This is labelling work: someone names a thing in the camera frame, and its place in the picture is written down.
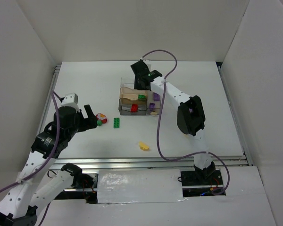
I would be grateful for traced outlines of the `green square lego brick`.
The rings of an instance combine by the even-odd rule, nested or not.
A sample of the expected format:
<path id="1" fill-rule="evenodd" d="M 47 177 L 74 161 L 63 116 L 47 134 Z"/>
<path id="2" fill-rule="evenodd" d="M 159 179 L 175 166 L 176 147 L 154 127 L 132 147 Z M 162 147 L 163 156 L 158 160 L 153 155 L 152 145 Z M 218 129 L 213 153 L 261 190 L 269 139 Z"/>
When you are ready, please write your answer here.
<path id="1" fill-rule="evenodd" d="M 147 97 L 145 95 L 138 95 L 138 100 L 139 101 L 144 101 L 146 99 L 147 99 Z"/>

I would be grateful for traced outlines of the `purple square lego brick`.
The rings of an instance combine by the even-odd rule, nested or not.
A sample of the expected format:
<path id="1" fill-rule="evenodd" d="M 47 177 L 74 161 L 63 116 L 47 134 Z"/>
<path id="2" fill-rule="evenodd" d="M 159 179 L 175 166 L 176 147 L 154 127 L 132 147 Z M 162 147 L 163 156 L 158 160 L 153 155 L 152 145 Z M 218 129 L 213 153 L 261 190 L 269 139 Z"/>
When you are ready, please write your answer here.
<path id="1" fill-rule="evenodd" d="M 153 98 L 154 101 L 160 101 L 160 95 L 157 94 L 157 93 L 153 93 L 152 98 Z"/>

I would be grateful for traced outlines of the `purple arch lego brick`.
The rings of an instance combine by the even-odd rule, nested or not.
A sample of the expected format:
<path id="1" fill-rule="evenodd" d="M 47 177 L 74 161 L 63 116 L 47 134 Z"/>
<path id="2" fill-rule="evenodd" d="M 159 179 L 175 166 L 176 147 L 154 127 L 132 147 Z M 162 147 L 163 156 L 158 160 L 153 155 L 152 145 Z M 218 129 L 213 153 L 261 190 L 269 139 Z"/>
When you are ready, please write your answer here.
<path id="1" fill-rule="evenodd" d="M 149 103 L 148 111 L 150 113 L 155 111 L 155 103 Z"/>

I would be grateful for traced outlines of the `red arch lego brick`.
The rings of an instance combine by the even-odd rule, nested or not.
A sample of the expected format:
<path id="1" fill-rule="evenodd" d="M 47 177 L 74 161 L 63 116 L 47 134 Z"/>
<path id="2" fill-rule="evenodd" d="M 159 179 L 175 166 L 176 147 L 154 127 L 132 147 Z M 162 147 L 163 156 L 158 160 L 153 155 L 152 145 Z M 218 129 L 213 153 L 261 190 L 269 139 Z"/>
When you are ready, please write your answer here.
<path id="1" fill-rule="evenodd" d="M 131 113 L 135 113 L 137 111 L 138 111 L 138 105 L 137 104 L 132 104 L 130 112 Z"/>

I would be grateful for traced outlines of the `green lego plate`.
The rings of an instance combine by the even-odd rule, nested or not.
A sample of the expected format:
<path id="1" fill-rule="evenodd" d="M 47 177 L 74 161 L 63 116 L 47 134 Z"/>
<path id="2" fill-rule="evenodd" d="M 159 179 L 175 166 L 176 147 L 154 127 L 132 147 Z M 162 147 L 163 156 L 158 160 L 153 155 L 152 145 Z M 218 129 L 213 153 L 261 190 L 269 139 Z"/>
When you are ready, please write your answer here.
<path id="1" fill-rule="evenodd" d="M 119 129 L 120 128 L 120 118 L 116 117 L 113 119 L 113 128 Z"/>

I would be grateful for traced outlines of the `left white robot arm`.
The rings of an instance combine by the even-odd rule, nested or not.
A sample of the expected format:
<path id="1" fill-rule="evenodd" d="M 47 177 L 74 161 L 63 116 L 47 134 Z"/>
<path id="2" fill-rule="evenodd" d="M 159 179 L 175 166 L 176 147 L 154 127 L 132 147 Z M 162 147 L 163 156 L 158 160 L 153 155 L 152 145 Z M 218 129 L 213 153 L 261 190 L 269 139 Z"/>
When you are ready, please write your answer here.
<path id="1" fill-rule="evenodd" d="M 36 136 L 29 158 L 16 182 L 2 189 L 8 193 L 0 201 L 0 226 L 34 226 L 40 212 L 65 188 L 93 189 L 94 178 L 72 163 L 63 165 L 48 184 L 38 189 L 43 176 L 67 148 L 73 136 L 97 127 L 97 117 L 90 105 L 84 108 L 87 118 L 84 118 L 80 109 L 71 106 L 58 108 L 53 121 Z"/>

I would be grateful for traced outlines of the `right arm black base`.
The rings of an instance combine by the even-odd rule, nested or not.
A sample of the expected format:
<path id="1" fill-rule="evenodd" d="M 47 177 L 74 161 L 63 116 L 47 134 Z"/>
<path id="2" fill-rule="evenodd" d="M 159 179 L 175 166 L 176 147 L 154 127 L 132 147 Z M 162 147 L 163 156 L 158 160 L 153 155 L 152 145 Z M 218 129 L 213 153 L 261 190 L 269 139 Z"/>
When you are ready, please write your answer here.
<path id="1" fill-rule="evenodd" d="M 206 179 L 201 178 L 196 171 L 181 171 L 177 180 L 182 183 L 182 186 L 221 187 L 223 185 L 220 170 L 215 170 L 213 174 Z"/>

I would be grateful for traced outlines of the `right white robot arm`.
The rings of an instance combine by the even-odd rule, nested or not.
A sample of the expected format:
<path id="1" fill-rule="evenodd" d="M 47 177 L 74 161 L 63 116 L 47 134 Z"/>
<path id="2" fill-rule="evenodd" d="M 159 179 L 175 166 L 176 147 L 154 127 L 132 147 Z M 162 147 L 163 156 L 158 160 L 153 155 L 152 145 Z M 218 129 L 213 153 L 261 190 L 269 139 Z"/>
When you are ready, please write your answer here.
<path id="1" fill-rule="evenodd" d="M 197 95 L 190 96 L 179 90 L 166 80 L 157 70 L 151 71 L 143 60 L 139 60 L 131 65 L 134 73 L 134 88 L 137 90 L 153 91 L 161 97 L 161 111 L 164 108 L 164 101 L 168 98 L 172 106 L 177 110 L 176 124 L 179 130 L 187 135 L 192 145 L 193 153 L 186 156 L 170 159 L 165 157 L 160 149 L 159 131 L 161 124 L 160 113 L 157 126 L 157 148 L 162 159 L 168 162 L 180 161 L 188 157 L 194 158 L 194 168 L 196 177 L 200 181 L 207 180 L 216 170 L 215 164 L 208 153 L 208 148 L 204 138 L 205 114 L 201 98 Z"/>

